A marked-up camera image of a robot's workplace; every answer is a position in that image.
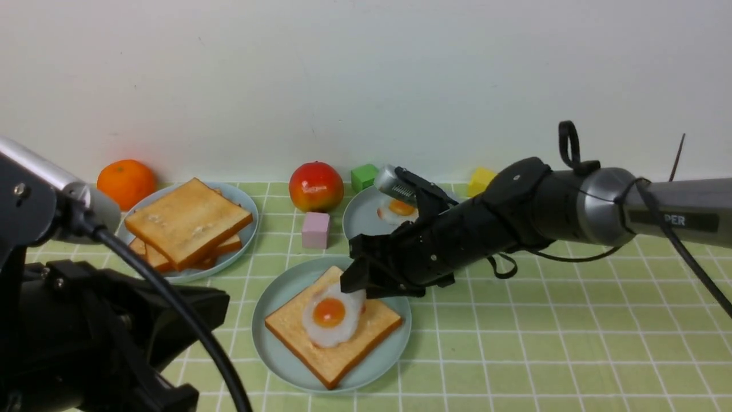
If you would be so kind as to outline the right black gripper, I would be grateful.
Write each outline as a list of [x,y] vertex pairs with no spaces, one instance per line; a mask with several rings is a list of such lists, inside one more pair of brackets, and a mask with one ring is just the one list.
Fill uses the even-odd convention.
[[365,292],[368,299],[422,298],[427,287],[452,284],[455,271],[479,260],[489,262],[496,278],[510,279],[518,264],[508,255],[519,240],[486,201],[466,201],[387,235],[352,238],[353,263],[340,276],[340,291]]

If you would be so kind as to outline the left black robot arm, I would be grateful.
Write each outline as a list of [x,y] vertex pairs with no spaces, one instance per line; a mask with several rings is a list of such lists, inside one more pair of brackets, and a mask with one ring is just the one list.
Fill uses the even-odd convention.
[[[116,237],[120,209],[107,196],[2,137],[2,410],[195,411],[199,393],[162,371],[201,342],[238,411],[252,409],[213,331],[230,297],[176,285]],[[57,239],[103,244],[141,274],[87,262],[26,263]]]

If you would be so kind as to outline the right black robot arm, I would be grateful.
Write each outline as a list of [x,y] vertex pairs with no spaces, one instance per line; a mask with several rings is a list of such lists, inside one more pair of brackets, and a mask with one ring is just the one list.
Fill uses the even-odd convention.
[[368,298],[422,297],[469,264],[540,253],[555,241],[620,248],[636,235],[665,237],[669,228],[681,241],[730,248],[729,178],[650,183],[598,162],[552,171],[528,157],[464,201],[401,167],[386,167],[377,188],[419,215],[393,232],[349,241],[353,263],[341,290]]

